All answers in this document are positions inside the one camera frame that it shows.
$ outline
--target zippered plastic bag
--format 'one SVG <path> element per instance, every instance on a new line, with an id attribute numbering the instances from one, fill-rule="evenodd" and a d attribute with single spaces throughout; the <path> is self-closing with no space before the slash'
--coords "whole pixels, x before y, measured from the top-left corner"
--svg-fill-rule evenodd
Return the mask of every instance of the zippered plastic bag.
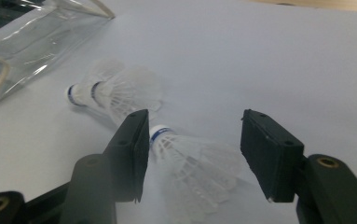
<path id="1" fill-rule="evenodd" d="M 0 100 L 113 18 L 99 0 L 0 0 Z"/>

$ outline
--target white shuttlecock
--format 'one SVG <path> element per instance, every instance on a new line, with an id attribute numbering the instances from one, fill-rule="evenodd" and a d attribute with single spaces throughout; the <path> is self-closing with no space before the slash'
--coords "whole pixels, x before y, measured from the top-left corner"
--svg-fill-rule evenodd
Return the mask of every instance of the white shuttlecock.
<path id="1" fill-rule="evenodd" d="M 152 128 L 150 136 L 171 223 L 202 222 L 229 199 L 243 165 L 237 148 L 177 135 L 164 125 Z"/>
<path id="2" fill-rule="evenodd" d="M 149 118 L 161 107 L 161 89 L 156 75 L 145 67 L 124 69 L 122 63 L 104 61 L 79 83 L 65 91 L 72 105 L 85 105 L 108 114 L 116 125 L 132 112 L 148 109 Z"/>

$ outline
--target white table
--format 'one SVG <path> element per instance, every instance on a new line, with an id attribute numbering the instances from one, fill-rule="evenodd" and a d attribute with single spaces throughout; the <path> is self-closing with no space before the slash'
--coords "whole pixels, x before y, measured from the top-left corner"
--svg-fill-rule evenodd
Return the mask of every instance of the white table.
<path id="1" fill-rule="evenodd" d="M 357 12 L 237 0 L 106 4 L 117 17 L 104 30 L 0 103 L 0 191 L 31 200 L 104 150 L 117 127 L 62 97 L 102 57 L 159 75 L 164 104 L 152 124 L 239 147 L 240 118 L 251 108 L 300 139 L 306 156 L 337 157 L 357 175 Z M 166 223 L 156 169 L 151 158 L 143 200 L 119 203 L 119 224 Z M 207 223 L 297 223 L 295 204 L 268 203 L 248 167 L 241 178 Z"/>

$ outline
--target wooden floor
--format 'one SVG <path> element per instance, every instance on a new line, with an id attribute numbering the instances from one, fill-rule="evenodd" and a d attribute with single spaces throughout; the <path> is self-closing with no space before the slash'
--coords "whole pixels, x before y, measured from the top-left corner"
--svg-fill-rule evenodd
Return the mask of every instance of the wooden floor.
<path id="1" fill-rule="evenodd" d="M 251 0 L 255 2 L 288 5 L 297 7 L 324 7 L 357 11 L 357 0 Z"/>

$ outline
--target badminton birdie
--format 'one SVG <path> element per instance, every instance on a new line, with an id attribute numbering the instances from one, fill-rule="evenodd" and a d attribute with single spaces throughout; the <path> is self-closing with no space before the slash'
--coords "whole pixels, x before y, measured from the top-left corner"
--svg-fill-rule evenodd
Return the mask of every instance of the badminton birdie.
<path id="1" fill-rule="evenodd" d="M 124 69 L 124 65 L 117 61 L 99 63 L 64 95 L 72 105 L 85 105 L 108 114 L 116 125 L 141 109 L 148 109 L 149 118 L 153 119 L 161 107 L 161 90 L 156 75 L 141 66 Z"/>
<path id="2" fill-rule="evenodd" d="M 150 130 L 169 221 L 204 221 L 237 185 L 243 159 L 232 146 L 175 134 L 164 125 Z"/>

